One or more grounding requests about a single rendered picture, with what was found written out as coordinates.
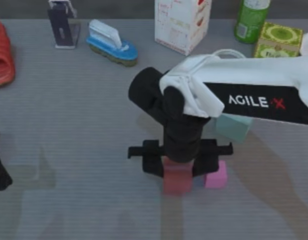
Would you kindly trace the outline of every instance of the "white carton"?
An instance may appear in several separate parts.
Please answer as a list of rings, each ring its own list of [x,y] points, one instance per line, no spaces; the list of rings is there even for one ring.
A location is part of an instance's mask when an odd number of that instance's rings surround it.
[[[208,30],[212,0],[155,0],[155,41],[188,55]]]

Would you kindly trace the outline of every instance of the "green and yellow box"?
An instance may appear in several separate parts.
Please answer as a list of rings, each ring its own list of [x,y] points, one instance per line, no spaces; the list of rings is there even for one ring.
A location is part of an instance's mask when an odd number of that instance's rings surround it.
[[[261,30],[255,58],[297,57],[304,31],[299,28],[265,22]]]

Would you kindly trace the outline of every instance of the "gray table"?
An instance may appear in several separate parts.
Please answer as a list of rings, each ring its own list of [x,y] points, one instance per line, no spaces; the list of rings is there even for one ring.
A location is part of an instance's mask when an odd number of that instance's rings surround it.
[[[229,183],[195,179],[161,196],[127,148],[161,127],[127,99],[135,74],[184,57],[154,43],[151,20],[106,20],[139,50],[124,68],[91,52],[56,50],[46,20],[5,20],[17,78],[0,89],[0,155],[15,184],[0,192],[0,240],[308,240],[308,127],[257,120],[228,163]],[[308,31],[308,20],[275,20]],[[194,54],[233,48],[233,21],[213,20]],[[212,137],[213,122],[206,126]]]

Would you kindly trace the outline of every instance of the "teal block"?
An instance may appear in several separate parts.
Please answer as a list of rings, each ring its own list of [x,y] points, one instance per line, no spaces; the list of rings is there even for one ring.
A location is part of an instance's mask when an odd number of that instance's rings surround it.
[[[246,116],[222,114],[216,119],[216,132],[233,141],[242,143],[253,119]]]

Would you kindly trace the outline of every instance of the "white robot arm casing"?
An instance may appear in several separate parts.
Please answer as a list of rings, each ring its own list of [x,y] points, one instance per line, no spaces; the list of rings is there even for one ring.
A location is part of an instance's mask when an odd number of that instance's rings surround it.
[[[185,98],[184,113],[219,117],[224,103],[207,83],[295,87],[308,107],[308,56],[281,58],[227,58],[217,54],[187,57],[160,80],[160,90],[173,86]]]

